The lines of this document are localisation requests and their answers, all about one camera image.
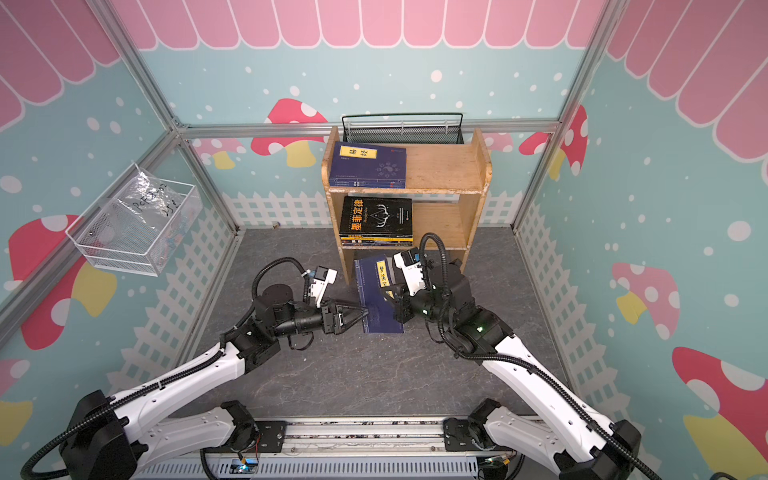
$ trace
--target painted wall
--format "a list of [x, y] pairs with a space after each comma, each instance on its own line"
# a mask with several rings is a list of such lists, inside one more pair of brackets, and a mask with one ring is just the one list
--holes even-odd
[[[305, 104], [293, 99], [279, 104], [306, 110]], [[546, 140], [545, 134], [485, 135], [493, 178], [482, 226], [506, 227], [515, 219]], [[270, 228], [279, 222], [283, 227], [330, 228], [320, 177], [324, 141], [322, 137], [205, 138], [192, 145], [240, 225]], [[458, 195], [403, 196], [416, 201], [458, 201]]]
[[85, 210], [164, 129], [84, 0], [4, 0], [0, 39], [1, 302], [57, 241], [12, 249], [14, 233], [38, 221], [63, 237], [64, 216]]
[[767, 22], [632, 0], [521, 227], [577, 391], [662, 478], [768, 478]]
[[[155, 174], [195, 183], [177, 152]], [[17, 478], [26, 459], [64, 431], [82, 396], [132, 388], [179, 360], [231, 235], [202, 199], [203, 212], [160, 276], [96, 270], [82, 259], [0, 350], [0, 478]], [[63, 468], [58, 453], [38, 466], [56, 468]]]
[[186, 124], [560, 114], [604, 0], [112, 0]]

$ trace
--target blue book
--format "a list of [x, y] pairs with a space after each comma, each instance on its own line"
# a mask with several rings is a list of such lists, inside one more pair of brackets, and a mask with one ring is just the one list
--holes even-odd
[[355, 260], [355, 273], [360, 305], [368, 309], [368, 316], [363, 320], [363, 330], [366, 333], [405, 332], [403, 324], [395, 321], [395, 309], [384, 300], [379, 290], [395, 282], [392, 259], [382, 253]]
[[405, 188], [406, 149], [337, 141], [331, 187]]

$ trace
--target clear plastic bag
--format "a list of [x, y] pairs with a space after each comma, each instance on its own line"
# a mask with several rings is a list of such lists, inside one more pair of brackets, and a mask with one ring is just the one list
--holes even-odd
[[181, 207], [183, 199], [184, 195], [168, 187], [165, 181], [142, 169], [115, 200], [148, 227], [159, 231]]

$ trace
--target mushroom painting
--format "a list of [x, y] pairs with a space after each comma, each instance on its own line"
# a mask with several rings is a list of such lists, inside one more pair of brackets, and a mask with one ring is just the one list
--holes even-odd
[[[0, 397], [29, 370], [29, 360], [0, 360]], [[32, 416], [32, 402], [0, 402], [0, 446], [16, 440]]]
[[685, 347], [672, 352], [672, 365], [704, 408], [716, 413], [711, 418], [683, 417], [709, 468], [736, 478], [768, 475], [768, 382]]
[[[576, 116], [571, 122], [571, 128], [565, 132], [563, 143], [560, 144], [558, 152], [554, 155], [552, 165], [549, 166], [549, 177], [554, 180], [560, 180], [560, 168], [563, 161], [567, 158], [571, 166], [571, 173], [576, 176], [581, 172], [584, 166], [584, 157], [587, 154], [588, 124], [587, 111], [584, 106], [579, 105]], [[531, 135], [520, 145], [520, 153], [523, 155], [533, 155], [544, 151], [548, 135], [538, 132]]]
[[[264, 121], [266, 124], [324, 124], [327, 122], [317, 110], [293, 98], [278, 100]], [[317, 159], [310, 150], [310, 141], [324, 142], [323, 137], [254, 138], [250, 143], [250, 149], [256, 154], [267, 156], [285, 148], [288, 153], [289, 167], [312, 167], [317, 163]]]
[[219, 170], [231, 170], [235, 168], [235, 163], [227, 152], [244, 154], [246, 152], [243, 144], [236, 138], [196, 138], [192, 142], [192, 147], [200, 156], [200, 159], [206, 165], [213, 165]]
[[547, 147], [547, 141], [549, 141], [549, 134], [538, 131], [520, 144], [520, 153], [523, 155], [540, 154]]
[[[23, 225], [8, 239], [13, 280], [5, 282], [7, 290], [15, 289], [65, 238], [65, 228], [75, 215], [44, 217]], [[22, 336], [30, 349], [52, 345], [64, 327], [72, 299], [83, 304], [91, 316], [99, 316], [118, 288], [112, 273], [98, 270], [81, 257], [58, 281], [56, 286], [22, 324]]]
[[511, 134], [483, 134], [483, 138], [489, 150], [509, 153], [515, 149]]
[[671, 273], [631, 263], [614, 263], [611, 288], [620, 285], [629, 292], [616, 299], [624, 319], [636, 324], [646, 310], [662, 340], [669, 339], [680, 318], [680, 294]]

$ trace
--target white polka dot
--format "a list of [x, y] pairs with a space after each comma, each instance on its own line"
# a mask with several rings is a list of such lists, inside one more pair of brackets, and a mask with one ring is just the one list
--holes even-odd
[[744, 220], [733, 222], [728, 226], [728, 237], [734, 242], [743, 242], [752, 234], [752, 227]]
[[43, 217], [40, 219], [43, 227], [47, 228], [51, 232], [61, 232], [67, 228], [68, 221], [66, 215], [53, 215], [51, 217]]
[[725, 296], [725, 304], [728, 306], [738, 306], [739, 305], [739, 297], [736, 295], [733, 295], [732, 293], [728, 293]]
[[761, 389], [766, 381], [763, 377], [742, 370], [730, 363], [720, 362], [720, 368], [723, 369], [726, 378], [742, 390], [754, 392], [755, 390]]
[[645, 299], [649, 302], [653, 303], [656, 300], [659, 299], [659, 292], [652, 286], [649, 286], [647, 289], [645, 289]]
[[667, 328], [666, 325], [663, 325], [659, 323], [656, 325], [656, 333], [659, 334], [659, 338], [662, 340], [669, 340], [670, 338], [670, 330]]
[[21, 284], [21, 280], [8, 280], [7, 282], [3, 283], [2, 286], [7, 291], [12, 292], [13, 290], [16, 290], [16, 287]]
[[29, 360], [19, 360], [11, 366], [11, 377], [20, 379], [29, 370]]
[[70, 298], [65, 298], [56, 302], [56, 304], [51, 309], [51, 320], [53, 320], [53, 323], [59, 326], [64, 326], [67, 324], [67, 317], [69, 316], [69, 303], [71, 300], [72, 299]]
[[5, 175], [4, 177], [0, 178], [0, 188], [10, 194], [17, 194], [18, 192], [22, 191], [22, 183], [16, 177]]
[[704, 403], [712, 407], [716, 412], [720, 411], [720, 399], [717, 398], [717, 393], [709, 386], [709, 384], [702, 382], [699, 379], [693, 379], [689, 380], [686, 385], [693, 393], [702, 399]]

